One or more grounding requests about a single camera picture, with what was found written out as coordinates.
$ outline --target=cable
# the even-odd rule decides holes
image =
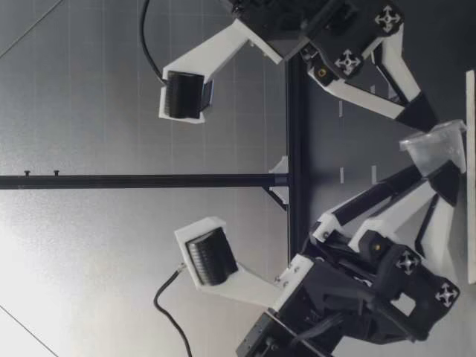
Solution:
[[[8,310],[6,310],[2,305],[0,305],[0,309],[3,310],[3,312],[5,314],[7,314],[8,316],[10,316],[10,318],[12,320],[14,320],[22,329],[24,329],[31,337],[33,337],[39,344],[41,344],[49,353],[51,353],[51,355],[55,356],[55,357],[58,357],[58,355],[53,352],[53,350],[48,347],[42,340],[40,340],[39,338],[37,338],[29,329],[27,329],[27,327],[22,324],[20,321],[18,321],[15,316],[13,316],[12,314],[10,314],[8,312]]]
[[[39,19],[37,19],[20,37],[11,43],[3,52],[0,54],[0,60],[8,54],[20,41],[22,41],[41,21],[43,21],[50,13],[52,13],[62,2],[65,0],[58,0],[48,11],[46,11]]]
[[[185,348],[187,349],[188,357],[192,357],[192,351],[190,349],[190,344],[188,343],[187,336],[185,335],[184,330],[181,329],[181,327],[179,326],[179,324],[177,324],[177,321],[175,321],[175,319],[172,317],[172,315],[166,309],[164,309],[162,306],[160,306],[158,304],[158,298],[162,295],[162,293],[165,291],[165,289],[168,288],[170,286],[170,284],[174,282],[174,280],[180,275],[180,273],[182,273],[184,271],[185,268],[186,268],[186,265],[182,263],[179,266],[179,268],[176,270],[176,272],[172,274],[172,276],[169,278],[169,280],[167,280],[164,283],[164,285],[161,286],[161,288],[157,291],[157,294],[155,294],[154,306],[158,311],[160,311],[162,314],[167,316],[167,318],[172,323],[172,325],[177,329],[178,333],[181,336],[181,339],[184,340],[184,344],[185,344]]]
[[[294,337],[291,343],[289,344],[289,347],[294,348],[302,340],[318,337],[322,335],[323,333],[325,333],[326,331],[328,331],[329,329],[342,324],[342,322],[344,322],[344,315],[341,312],[338,312],[334,315],[330,315],[329,317],[319,322],[319,324],[317,324],[313,328]]]
[[[150,4],[150,0],[145,0],[144,6],[142,7],[141,21],[139,25],[139,32],[141,35],[141,45],[142,45],[142,50],[144,51],[144,54],[147,58],[147,61],[152,67],[152,70],[155,72],[155,75],[157,76],[158,80],[165,86],[167,82],[162,78],[162,72],[158,69],[157,65],[154,62],[154,59],[150,55],[150,52],[146,43],[145,24],[146,24],[147,11],[149,10],[149,4]]]

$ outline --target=white panel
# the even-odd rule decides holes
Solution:
[[[312,71],[309,72],[309,76],[315,80],[319,85],[321,85],[315,78]],[[350,86],[345,83],[344,80],[335,80],[328,86],[321,86],[326,92],[332,94],[334,97],[346,100],[357,106],[369,109],[372,112],[379,113],[384,115],[387,118],[395,119],[403,112],[404,107],[389,100],[386,100],[381,97],[377,97],[369,93],[368,91],[363,91],[354,86]]]
[[[230,25],[165,66],[164,78],[167,78],[169,71],[183,71],[201,74],[205,76],[205,82],[208,82],[247,41],[248,37],[235,24]]]
[[[433,273],[447,277],[454,283],[457,276],[449,251],[449,238],[453,223],[454,208],[444,199],[439,199],[422,239],[427,268]]]
[[[378,216],[366,219],[354,234],[349,247],[359,252],[358,243],[367,231],[379,232],[382,236],[399,242],[396,231],[433,197],[435,191],[426,182],[395,202]]]
[[[476,97],[475,72],[466,74],[466,125],[468,159],[468,264],[469,282],[476,283]]]
[[[243,24],[240,20],[235,20],[233,26],[242,32],[251,42],[253,42],[263,53],[268,56],[275,64],[279,65],[283,58],[273,50],[266,42],[263,41],[255,32],[248,26]]]
[[[382,43],[382,64],[403,91],[407,99],[412,101],[418,96],[421,90],[402,58],[402,32],[403,28],[400,30],[400,33],[386,39]]]

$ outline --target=clear plastic cup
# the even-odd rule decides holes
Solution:
[[[461,173],[466,172],[466,156],[462,134],[466,125],[462,120],[453,120],[435,126],[427,134],[415,134],[400,141],[400,149],[408,151],[423,176],[438,170],[449,160]]]

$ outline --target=screw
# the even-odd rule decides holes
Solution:
[[[325,68],[321,68],[321,69],[318,71],[318,76],[319,76],[320,78],[323,78],[323,77],[325,77],[326,75],[327,75],[327,71],[326,71]]]

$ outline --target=metal rod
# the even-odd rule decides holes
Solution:
[[[0,176],[0,190],[286,186],[287,175]]]
[[[19,44],[36,26],[38,26],[44,19],[48,17],[50,13],[56,10],[65,0],[58,0],[52,7],[49,8],[39,19],[37,19],[29,28],[26,29],[18,38],[16,38],[7,48],[5,48],[0,54],[0,60],[5,57],[13,48]]]

